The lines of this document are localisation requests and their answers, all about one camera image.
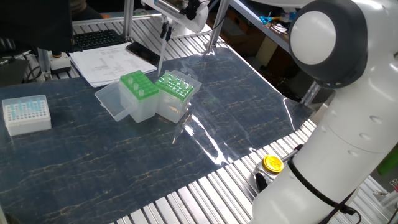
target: yellow cap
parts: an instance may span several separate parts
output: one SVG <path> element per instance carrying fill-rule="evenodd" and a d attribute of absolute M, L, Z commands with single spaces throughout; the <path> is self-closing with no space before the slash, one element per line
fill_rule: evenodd
<path fill-rule="evenodd" d="M 284 163 L 276 156 L 266 155 L 262 159 L 262 166 L 268 172 L 280 173 L 284 169 Z"/>

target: plastic sheet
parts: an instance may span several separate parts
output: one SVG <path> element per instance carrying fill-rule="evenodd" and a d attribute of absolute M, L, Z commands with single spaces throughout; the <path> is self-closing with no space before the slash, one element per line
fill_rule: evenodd
<path fill-rule="evenodd" d="M 111 223 L 290 134 L 311 113 L 228 49 L 163 68 L 202 82 L 177 124 L 159 115 L 115 122 L 80 78 L 0 89 L 0 100 L 45 94 L 52 117 L 51 130 L 12 138 L 0 121 L 4 210 L 22 223 Z"/>

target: robotic arm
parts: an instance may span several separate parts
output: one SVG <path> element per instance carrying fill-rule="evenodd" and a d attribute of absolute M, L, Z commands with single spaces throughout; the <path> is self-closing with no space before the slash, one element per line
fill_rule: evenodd
<path fill-rule="evenodd" d="M 317 0 L 300 10 L 289 32 L 292 57 L 320 86 L 336 89 L 336 96 L 293 167 L 254 200 L 251 224 L 320 223 L 334 207 L 301 177 L 340 203 L 397 143 L 397 25 L 396 1 Z"/>

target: pipette tip box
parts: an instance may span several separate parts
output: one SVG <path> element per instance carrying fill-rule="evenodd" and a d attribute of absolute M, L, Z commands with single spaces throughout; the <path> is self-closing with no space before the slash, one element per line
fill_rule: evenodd
<path fill-rule="evenodd" d="M 160 90 L 156 113 L 174 123 L 180 121 L 192 95 L 201 87 L 201 83 L 190 75 L 176 70 L 165 71 L 155 85 Z"/>
<path fill-rule="evenodd" d="M 2 111 L 10 136 L 51 129 L 45 95 L 3 100 Z"/>
<path fill-rule="evenodd" d="M 155 116 L 159 89 L 144 73 L 136 71 L 97 91 L 95 96 L 115 121 L 130 115 L 140 123 Z"/>
<path fill-rule="evenodd" d="M 123 75 L 120 77 L 119 84 L 131 99 L 125 101 L 121 98 L 121 104 L 126 107 L 132 101 L 136 109 L 130 115 L 137 123 L 155 116 L 159 89 L 142 71 Z"/>

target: keyboard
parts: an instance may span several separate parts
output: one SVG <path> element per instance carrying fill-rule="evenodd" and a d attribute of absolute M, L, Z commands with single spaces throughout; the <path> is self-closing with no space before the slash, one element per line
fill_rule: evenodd
<path fill-rule="evenodd" d="M 95 49 L 124 43 L 123 38 L 115 30 L 101 30 L 73 36 L 75 49 Z"/>

